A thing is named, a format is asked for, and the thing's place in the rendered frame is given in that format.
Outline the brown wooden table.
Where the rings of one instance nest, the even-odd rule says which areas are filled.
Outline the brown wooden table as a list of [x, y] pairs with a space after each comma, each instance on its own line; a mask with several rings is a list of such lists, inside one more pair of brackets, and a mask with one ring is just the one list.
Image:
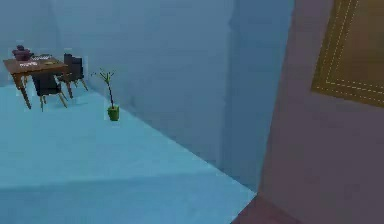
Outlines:
[[[32, 61], [33, 60], [17, 61], [16, 59], [6, 59], [3, 61], [5, 68], [12, 76], [15, 86], [21, 92], [24, 98], [25, 104], [28, 108], [31, 108], [31, 104], [25, 89], [25, 84], [23, 82], [24, 77], [28, 77], [30, 75], [35, 75], [35, 74], [43, 74], [43, 73], [65, 74], [68, 71], [68, 66], [54, 57], [48, 60], [34, 61], [38, 63], [37, 66], [29, 66], [29, 67], [19, 66], [20, 63], [26, 63], [26, 62], [32, 62]], [[44, 63], [48, 61], [54, 62], [54, 64], [45, 65]]]

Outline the black chair with wooden legs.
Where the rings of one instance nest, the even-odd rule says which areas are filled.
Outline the black chair with wooden legs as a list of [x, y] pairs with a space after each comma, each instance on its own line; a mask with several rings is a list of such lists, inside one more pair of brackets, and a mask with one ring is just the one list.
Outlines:
[[41, 111], [44, 111], [44, 105], [47, 103], [46, 97], [49, 95], [57, 95], [62, 104], [67, 107], [67, 98], [62, 92], [61, 84], [56, 81], [53, 74], [35, 74], [32, 76], [32, 80], [40, 100]]
[[68, 71], [65, 74], [60, 74], [57, 76], [57, 79], [60, 82], [64, 82], [67, 86], [67, 91], [69, 97], [73, 97], [71, 84], [77, 84], [80, 81], [85, 88], [88, 90], [86, 83], [84, 81], [84, 69], [83, 69], [83, 60], [81, 57], [75, 57], [72, 54], [64, 54], [64, 63], [68, 66]]

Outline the house plant in green pot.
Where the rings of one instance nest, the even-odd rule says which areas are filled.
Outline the house plant in green pot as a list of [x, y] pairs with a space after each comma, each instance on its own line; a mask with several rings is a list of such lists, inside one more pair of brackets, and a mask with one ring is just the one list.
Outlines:
[[107, 71], [103, 68], [100, 68], [98, 72], [93, 72], [92, 76], [98, 76], [101, 80], [106, 84], [110, 105], [107, 108], [107, 114], [110, 121], [118, 121], [120, 118], [120, 107], [115, 103], [112, 87], [111, 87], [111, 79], [115, 75], [114, 71]]

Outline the brown framed wall picture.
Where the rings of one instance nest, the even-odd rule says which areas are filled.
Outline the brown framed wall picture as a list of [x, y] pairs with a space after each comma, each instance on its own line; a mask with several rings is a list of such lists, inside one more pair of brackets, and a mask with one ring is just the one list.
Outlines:
[[384, 0], [335, 0], [311, 90], [384, 108]]

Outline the dark red pot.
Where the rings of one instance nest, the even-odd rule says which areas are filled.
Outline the dark red pot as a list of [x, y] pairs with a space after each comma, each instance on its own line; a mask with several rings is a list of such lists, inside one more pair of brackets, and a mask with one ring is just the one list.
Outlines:
[[12, 54], [17, 61], [28, 61], [33, 56], [33, 53], [23, 45], [17, 45]]

